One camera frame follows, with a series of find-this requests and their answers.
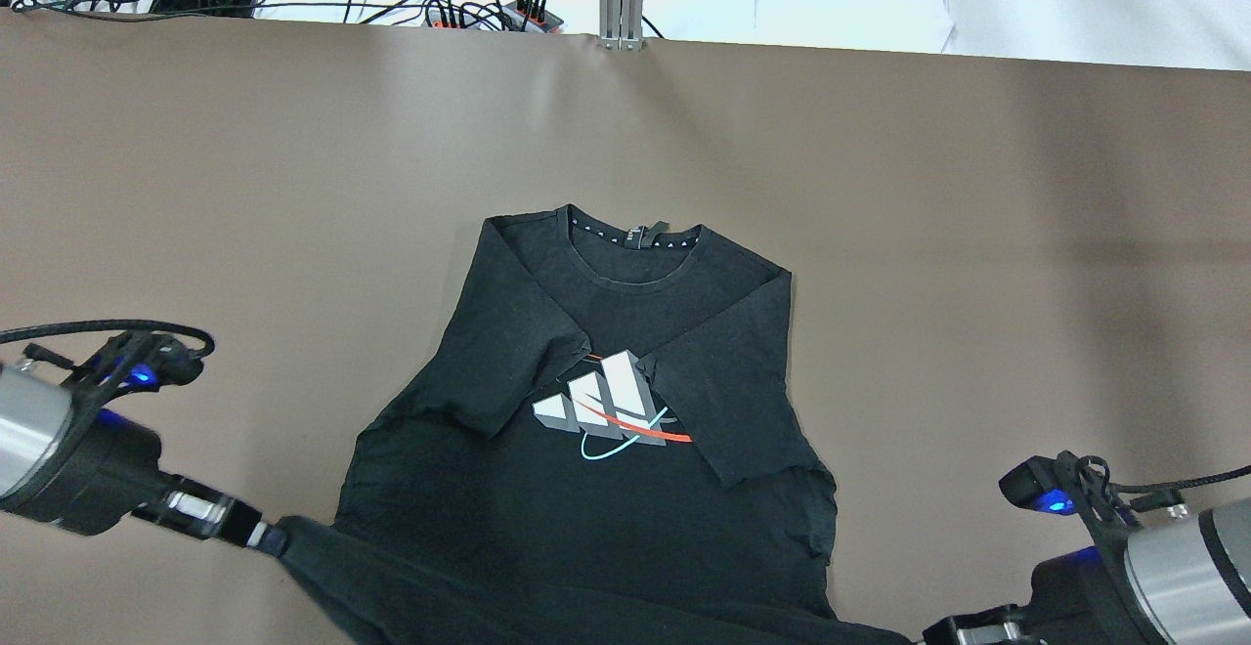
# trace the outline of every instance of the power strip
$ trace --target power strip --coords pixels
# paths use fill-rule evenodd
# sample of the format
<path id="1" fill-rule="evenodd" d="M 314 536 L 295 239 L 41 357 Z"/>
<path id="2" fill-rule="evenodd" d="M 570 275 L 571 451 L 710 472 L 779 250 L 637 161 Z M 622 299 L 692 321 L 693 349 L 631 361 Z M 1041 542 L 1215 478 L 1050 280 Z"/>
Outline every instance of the power strip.
<path id="1" fill-rule="evenodd" d="M 522 10 L 517 9 L 517 0 L 504 5 L 504 14 L 513 20 L 513 26 L 519 28 L 524 21 L 525 31 L 538 31 L 538 34 L 558 34 L 560 25 L 564 24 L 563 19 L 553 12 L 545 12 L 542 21 L 530 14 L 522 14 Z"/>

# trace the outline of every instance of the blue curved line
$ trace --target blue curved line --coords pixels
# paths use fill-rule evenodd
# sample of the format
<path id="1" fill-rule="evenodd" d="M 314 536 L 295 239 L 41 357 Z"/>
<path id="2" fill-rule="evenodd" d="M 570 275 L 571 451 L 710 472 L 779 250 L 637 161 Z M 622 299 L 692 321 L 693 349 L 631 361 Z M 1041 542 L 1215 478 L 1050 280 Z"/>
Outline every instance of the blue curved line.
<path id="1" fill-rule="evenodd" d="M 667 414 L 667 412 L 669 412 L 668 405 L 666 405 L 666 408 L 661 409 L 661 412 L 656 414 L 656 418 L 653 418 L 651 421 L 648 421 L 648 424 L 647 424 L 648 430 L 652 430 L 652 428 L 656 428 L 656 424 L 661 422 L 661 419 L 664 418 L 664 414 Z M 582 459 L 585 459 L 588 462 L 598 462 L 599 459 L 612 458 L 617 452 L 620 452 L 620 450 L 624 450 L 626 448 L 629 448 L 631 445 L 636 444 L 636 441 L 638 441 L 639 436 L 642 436 L 642 435 L 631 436 L 629 440 L 622 441 L 620 445 L 617 445 L 615 448 L 613 448 L 612 450 L 608 450 L 603 455 L 595 455 L 595 456 L 590 456 L 589 454 L 587 454 L 587 439 L 589 436 L 590 436 L 590 432 L 585 432 L 585 431 L 582 432 L 582 448 L 580 448 L 580 450 L 582 450 Z"/>

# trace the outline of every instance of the electronic device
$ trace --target electronic device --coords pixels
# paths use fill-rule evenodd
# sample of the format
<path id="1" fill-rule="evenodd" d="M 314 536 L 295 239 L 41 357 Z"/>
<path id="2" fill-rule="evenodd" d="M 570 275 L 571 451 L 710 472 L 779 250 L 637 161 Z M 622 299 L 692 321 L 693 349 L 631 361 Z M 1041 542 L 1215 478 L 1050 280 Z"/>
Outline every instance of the electronic device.
<path id="1" fill-rule="evenodd" d="M 131 392 L 195 381 L 213 339 L 153 320 L 89 320 L 8 330 L 18 339 L 120 330 L 81 365 L 29 345 L 19 365 L 0 365 L 0 510 L 61 530 L 96 535 L 126 512 L 201 540 L 276 554 L 284 538 L 260 511 L 191 479 L 160 471 L 160 436 L 104 408 Z M 178 338 L 203 342 L 190 350 Z M 60 385 L 34 365 L 66 370 Z"/>
<path id="2" fill-rule="evenodd" d="M 948 616 L 926 645 L 1246 645 L 1251 642 L 1251 499 L 1190 515 L 1181 489 L 1118 486 L 1100 458 L 1032 458 L 1000 480 L 1013 505 L 1077 515 L 1095 545 L 1037 565 L 1026 606 Z M 1126 501 L 1122 494 L 1141 494 Z M 1166 510 L 1145 528 L 1138 512 Z"/>
<path id="3" fill-rule="evenodd" d="M 560 31 L 560 25 L 564 24 L 563 19 L 555 16 L 555 12 L 539 8 L 534 0 L 513 0 L 504 5 L 504 14 L 513 20 L 513 26 L 524 26 L 525 31 L 557 34 Z"/>
<path id="4" fill-rule="evenodd" d="M 0 365 L 0 510 L 95 535 L 130 515 L 198 539 L 280 555 L 285 534 L 245 502 L 158 468 L 156 432 L 104 409 L 130 392 L 195 381 L 213 339 L 151 320 L 85 320 L 0 332 L 0 342 L 121 330 L 83 364 L 28 345 Z M 179 336 L 199 339 L 188 348 Z M 66 370 L 60 385 L 33 365 Z M 948 616 L 926 645 L 1246 645 L 1251 642 L 1251 499 L 1190 515 L 1181 490 L 1112 484 L 1103 459 L 1032 458 L 1000 480 L 1020 508 L 1080 515 L 1093 546 L 1033 570 L 1028 605 Z M 1137 495 L 1126 500 L 1122 495 Z M 1141 512 L 1173 519 L 1146 528 Z"/>

